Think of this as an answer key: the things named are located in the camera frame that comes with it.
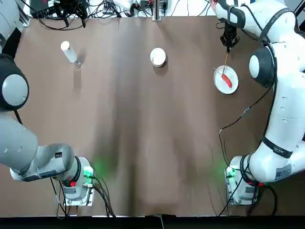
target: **wire bundle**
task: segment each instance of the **wire bundle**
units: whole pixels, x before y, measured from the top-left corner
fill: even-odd
[[[69,26],[72,24],[72,22],[74,21],[74,19],[75,19],[75,17],[76,17],[76,15],[75,15],[74,13],[75,13],[76,10],[77,10],[77,6],[75,7],[75,9],[73,10],[73,12],[72,12],[71,14],[69,14],[69,15],[67,15],[67,16],[65,16],[65,17],[62,17],[62,18],[56,18],[56,17],[50,16],[50,15],[45,15],[45,14],[39,13],[39,12],[37,12],[33,7],[31,7],[29,4],[27,4],[24,0],[21,0],[21,1],[22,1],[26,6],[28,6],[30,9],[32,9],[34,12],[37,13],[37,15],[38,15],[38,20],[39,20],[39,22],[40,22],[41,24],[43,24],[45,27],[47,27],[47,28],[49,28],[49,29],[51,29],[51,30],[71,31],[71,30],[76,30],[76,29],[79,29],[79,28],[83,27],[83,25],[81,25],[81,26],[78,26],[78,27],[69,28]],[[112,17],[112,16],[114,16],[114,15],[116,15],[116,17],[120,18],[120,17],[122,17],[122,16],[121,16],[121,13],[126,12],[125,10],[124,10],[124,11],[121,11],[121,8],[120,8],[120,7],[119,7],[120,10],[118,11],[116,5],[115,5],[114,2],[113,2],[113,0],[103,0],[100,4],[95,5],[95,6],[90,5],[90,1],[89,1],[89,0],[88,0],[88,3],[89,3],[89,6],[91,6],[91,7],[95,7],[95,6],[96,6],[97,8],[96,8],[94,11],[92,11],[92,12],[91,12],[90,8],[88,8],[89,14],[88,14],[88,16],[87,16],[87,18],[86,18],[86,20],[85,20],[85,23],[87,22],[87,20],[88,20],[89,18],[108,18],[108,17]],[[100,10],[99,8],[100,8],[103,4],[105,4],[105,3],[107,3],[107,4],[111,7],[111,9],[112,9],[112,11],[113,11],[113,14],[110,14],[110,15],[108,15],[108,16],[106,16],[106,17],[104,17],[104,15],[98,16],[98,14],[99,14],[100,12],[102,12],[102,10]],[[49,20],[54,20],[54,21],[61,21],[61,20],[69,19],[69,17],[70,17],[71,15],[73,15],[73,14],[74,14],[74,17],[72,18],[72,20],[70,20],[70,22],[68,23],[68,25],[66,25],[66,26],[64,26],[64,27],[61,27],[61,28],[54,28],[54,27],[52,27],[52,26],[49,26],[49,25],[47,25],[47,24],[45,23],[45,21],[44,21],[44,19],[49,19]]]
[[[93,188],[100,194],[100,196],[104,200],[107,217],[109,217],[109,216],[116,217],[113,212],[112,206],[111,206],[109,189],[106,185],[106,182],[104,181],[103,178],[101,178],[103,184],[105,185],[105,188],[106,188],[105,189],[98,178],[96,178],[96,177],[90,177],[90,178],[93,178],[95,181],[98,182],[98,185],[94,184]]]

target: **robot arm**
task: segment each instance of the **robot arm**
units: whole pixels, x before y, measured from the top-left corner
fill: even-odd
[[[0,163],[10,167],[18,181],[34,181],[52,177],[64,185],[70,205],[86,205],[91,190],[83,185],[92,180],[84,177],[84,157],[74,156],[67,144],[39,146],[35,134],[8,114],[21,108],[29,97],[28,82],[14,60],[0,54]]]
[[[234,204],[250,205],[254,187],[249,183],[276,182],[305,169],[305,142],[302,141],[305,133],[305,40],[295,32],[293,12],[277,1],[260,0],[251,4],[249,0],[212,1],[220,21],[267,41],[277,62],[275,72],[268,47],[256,50],[250,58],[250,74],[259,84],[270,87],[276,82],[274,103],[258,149],[252,154],[234,157],[226,169],[228,175],[232,174],[232,168],[242,171],[247,168],[246,173],[234,171],[234,176],[227,180],[227,189]]]
[[[262,30],[255,22],[250,11],[243,6],[247,5],[253,12],[259,25],[263,29],[266,28],[266,35],[272,43],[281,42],[283,33],[294,31],[294,13],[290,12],[285,5],[274,0],[251,2],[253,0],[218,0],[215,6],[216,16],[221,22],[226,22],[234,27],[253,33],[260,38]],[[267,24],[272,17],[274,17],[275,22],[274,24],[269,24],[271,25],[269,28]]]

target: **white plate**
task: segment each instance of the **white plate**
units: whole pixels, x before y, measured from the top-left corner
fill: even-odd
[[[232,87],[230,88],[228,84],[221,78],[221,73],[223,72],[224,65],[219,66],[214,72],[214,83],[219,91],[225,94],[232,94],[236,91],[238,87],[238,77],[236,72],[230,66],[226,65],[224,74],[231,80]]]

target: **black band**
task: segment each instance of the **black band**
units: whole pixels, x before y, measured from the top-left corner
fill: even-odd
[[[293,11],[289,10],[288,8],[283,8],[279,12],[277,12],[275,15],[273,15],[273,17],[266,24],[266,26],[264,27],[261,35],[259,36],[259,41],[260,42],[263,41],[264,37],[267,36],[267,33],[269,32],[269,30],[272,27],[272,25],[276,22],[276,20],[279,17],[281,17],[284,13],[287,13],[287,12],[293,12]]]
[[[237,28],[243,29],[244,25],[246,23],[246,17],[245,17],[244,12],[236,7],[232,7],[230,9],[231,6],[226,3],[226,0],[218,0],[218,3],[221,5],[221,7],[224,10],[231,12],[232,14],[234,14],[237,17],[236,23],[234,23],[234,22],[229,22],[229,23]],[[228,22],[228,19],[220,18],[219,21]]]
[[[273,150],[274,153],[278,154],[279,156],[285,157],[285,158],[290,158],[292,151],[288,151],[285,150],[279,146],[277,146],[276,144],[274,144],[273,142],[271,142],[268,138],[266,138],[265,136],[263,136],[262,138],[262,142],[264,142],[264,144],[266,146],[268,146],[270,149]]]
[[[21,72],[21,70],[17,67],[15,64],[14,60],[12,57],[6,54],[0,54],[0,108],[4,109],[6,111],[15,111],[20,109],[28,100],[29,97],[29,83],[27,79],[25,78],[25,75]],[[4,99],[3,93],[2,93],[2,85],[5,81],[5,79],[12,75],[12,74],[17,74],[20,75],[26,82],[27,87],[28,87],[28,94],[26,99],[23,101],[22,104],[14,106],[9,103]]]
[[[77,156],[75,156],[75,160],[77,162],[76,173],[75,173],[74,177],[71,180],[65,180],[65,181],[62,182],[65,187],[71,187],[71,182],[77,182],[78,178],[80,178],[80,174],[81,174],[81,161],[79,160],[79,158]]]
[[[230,17],[231,17],[231,10],[234,8],[235,6],[232,5],[229,7],[229,10],[228,10],[228,24],[230,24]]]

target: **electronics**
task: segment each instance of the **electronics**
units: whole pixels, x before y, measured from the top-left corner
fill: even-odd
[[[145,8],[149,3],[153,3],[153,0],[141,0],[140,7]],[[160,9],[167,9],[168,0],[159,0]]]
[[[54,0],[30,0],[30,6],[38,13],[52,15],[55,13]],[[38,18],[38,13],[30,9],[33,18]]]

